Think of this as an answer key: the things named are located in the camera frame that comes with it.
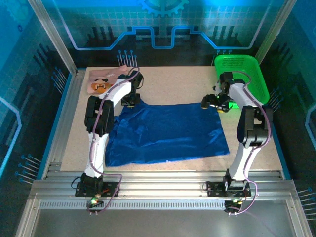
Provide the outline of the small LED circuit board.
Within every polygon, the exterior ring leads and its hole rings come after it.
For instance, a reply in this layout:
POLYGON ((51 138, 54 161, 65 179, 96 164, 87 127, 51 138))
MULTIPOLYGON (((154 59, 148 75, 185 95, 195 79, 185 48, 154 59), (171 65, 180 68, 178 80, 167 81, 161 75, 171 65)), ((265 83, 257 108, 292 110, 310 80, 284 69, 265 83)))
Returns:
POLYGON ((96 195, 90 201, 87 202, 87 209, 102 207, 104 202, 100 200, 101 196, 96 195))
POLYGON ((226 212, 238 212, 241 210, 243 199, 233 199, 224 201, 224 207, 226 212))

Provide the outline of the blue t-shirt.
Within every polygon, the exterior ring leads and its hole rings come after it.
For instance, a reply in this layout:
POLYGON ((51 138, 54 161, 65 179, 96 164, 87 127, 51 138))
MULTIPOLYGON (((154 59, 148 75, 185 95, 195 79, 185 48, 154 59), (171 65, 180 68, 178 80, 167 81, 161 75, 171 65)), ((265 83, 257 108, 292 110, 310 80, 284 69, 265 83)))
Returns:
POLYGON ((155 164, 230 153, 219 113, 199 103, 124 107, 115 117, 105 165, 155 164))

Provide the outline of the aluminium side rail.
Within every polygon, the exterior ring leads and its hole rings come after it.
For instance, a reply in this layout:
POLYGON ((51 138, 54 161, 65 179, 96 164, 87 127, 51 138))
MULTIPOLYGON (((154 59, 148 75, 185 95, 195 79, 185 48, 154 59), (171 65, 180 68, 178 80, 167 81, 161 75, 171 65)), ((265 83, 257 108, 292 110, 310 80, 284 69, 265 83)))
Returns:
POLYGON ((69 75, 42 157, 38 180, 45 179, 51 163, 61 163, 63 160, 85 71, 86 69, 78 69, 75 76, 69 75))

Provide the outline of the aluminium frame rail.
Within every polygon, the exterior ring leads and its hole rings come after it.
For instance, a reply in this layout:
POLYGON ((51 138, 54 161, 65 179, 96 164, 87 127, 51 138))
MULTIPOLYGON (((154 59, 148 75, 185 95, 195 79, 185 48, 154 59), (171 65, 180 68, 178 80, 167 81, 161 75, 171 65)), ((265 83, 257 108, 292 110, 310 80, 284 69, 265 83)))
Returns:
MULTIPOLYGON (((79 172, 49 171, 43 180, 33 182, 29 199, 75 199, 71 182, 79 172)), ((202 185, 206 181, 223 180, 224 172, 209 171, 126 171, 122 178, 105 177, 105 181, 121 181, 119 199, 204 199, 202 185)), ((282 178, 279 171, 252 171, 249 178, 258 186, 258 200, 287 200, 295 196, 292 180, 282 178)))

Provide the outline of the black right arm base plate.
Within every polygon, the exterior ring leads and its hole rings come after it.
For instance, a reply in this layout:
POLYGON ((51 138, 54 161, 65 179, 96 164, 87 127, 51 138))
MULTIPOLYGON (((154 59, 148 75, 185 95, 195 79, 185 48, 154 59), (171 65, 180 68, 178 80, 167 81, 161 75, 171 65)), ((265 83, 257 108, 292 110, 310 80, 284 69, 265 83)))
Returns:
POLYGON ((251 189, 248 182, 245 187, 225 187, 223 182, 206 181, 203 189, 209 198, 244 198, 251 197, 251 189))

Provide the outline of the grey metal panel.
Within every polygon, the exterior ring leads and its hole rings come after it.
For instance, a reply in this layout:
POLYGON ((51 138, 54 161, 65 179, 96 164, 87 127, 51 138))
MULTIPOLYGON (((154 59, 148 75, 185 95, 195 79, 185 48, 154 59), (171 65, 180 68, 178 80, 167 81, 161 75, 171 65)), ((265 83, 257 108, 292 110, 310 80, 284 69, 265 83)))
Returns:
POLYGON ((300 207, 259 201, 246 213, 222 210, 40 209, 33 202, 12 237, 316 237, 300 207))

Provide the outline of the pink pixel-print t-shirt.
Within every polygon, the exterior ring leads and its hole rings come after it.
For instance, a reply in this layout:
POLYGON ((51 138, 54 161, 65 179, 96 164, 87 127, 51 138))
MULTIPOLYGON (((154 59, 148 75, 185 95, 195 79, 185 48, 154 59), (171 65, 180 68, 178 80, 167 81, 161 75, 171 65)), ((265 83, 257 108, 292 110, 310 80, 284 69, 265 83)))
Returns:
POLYGON ((87 93, 103 94, 113 86, 120 75, 127 75, 129 68, 126 65, 113 69, 92 70, 89 72, 87 93))

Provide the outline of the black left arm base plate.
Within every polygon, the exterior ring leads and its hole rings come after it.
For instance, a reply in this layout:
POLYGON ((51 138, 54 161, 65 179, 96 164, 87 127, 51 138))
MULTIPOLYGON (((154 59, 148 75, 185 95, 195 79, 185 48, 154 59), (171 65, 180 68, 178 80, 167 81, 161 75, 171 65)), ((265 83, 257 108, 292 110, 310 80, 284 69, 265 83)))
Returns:
POLYGON ((110 198, 115 192, 116 186, 118 182, 103 182, 101 188, 99 187, 90 187, 86 184, 82 184, 81 182, 77 183, 75 197, 79 198, 92 198, 95 197, 97 193, 102 191, 102 198, 110 198))

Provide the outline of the aluminium frame post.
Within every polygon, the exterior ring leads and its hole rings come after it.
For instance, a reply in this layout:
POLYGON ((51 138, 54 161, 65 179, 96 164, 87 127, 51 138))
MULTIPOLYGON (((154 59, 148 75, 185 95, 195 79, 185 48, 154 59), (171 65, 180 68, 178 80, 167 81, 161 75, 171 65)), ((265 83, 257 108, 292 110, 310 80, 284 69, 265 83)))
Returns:
POLYGON ((60 34, 58 33, 53 21, 51 20, 46 8, 44 7, 41 0, 28 0, 28 3, 32 7, 35 15, 39 19, 41 25, 43 26, 44 30, 46 31, 48 37, 50 38, 51 42, 55 46, 59 56, 63 60, 65 66, 67 67, 68 71, 71 73, 72 76, 76 76, 78 69, 75 66, 75 63, 66 48, 60 34))
POLYGON ((272 25, 270 26, 262 44, 260 45, 255 58, 259 65, 263 62, 273 42, 279 35, 282 27, 284 26, 288 16, 290 15, 297 0, 284 0, 278 14, 276 15, 272 25))

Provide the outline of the green plastic basket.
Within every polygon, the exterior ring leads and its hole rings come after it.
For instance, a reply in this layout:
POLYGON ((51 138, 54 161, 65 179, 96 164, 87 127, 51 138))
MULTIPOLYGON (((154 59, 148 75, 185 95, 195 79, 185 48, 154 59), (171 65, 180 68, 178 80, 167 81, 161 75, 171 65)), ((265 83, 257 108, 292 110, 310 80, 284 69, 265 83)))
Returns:
POLYGON ((215 69, 218 77, 224 72, 232 72, 233 79, 241 79, 248 82, 249 78, 241 74, 246 73, 251 78, 247 86, 252 95, 262 104, 266 104, 269 99, 269 92, 263 78, 258 61, 249 55, 220 55, 215 58, 215 69))

